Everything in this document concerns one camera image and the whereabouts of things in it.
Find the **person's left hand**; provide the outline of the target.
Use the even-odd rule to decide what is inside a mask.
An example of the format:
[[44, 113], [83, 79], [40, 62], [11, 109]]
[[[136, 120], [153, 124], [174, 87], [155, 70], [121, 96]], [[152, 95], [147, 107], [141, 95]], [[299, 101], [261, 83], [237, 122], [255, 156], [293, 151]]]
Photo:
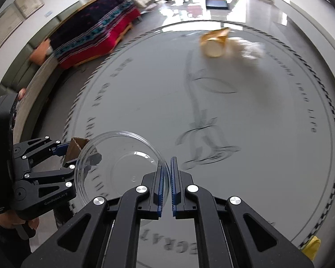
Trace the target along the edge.
[[[14, 211], [7, 211], [3, 214], [0, 214], [0, 225], [3, 228], [12, 229], [17, 225], [25, 224], [26, 221], [21, 219]], [[36, 230], [40, 224], [39, 218], [28, 221], [28, 226], [31, 229]]]

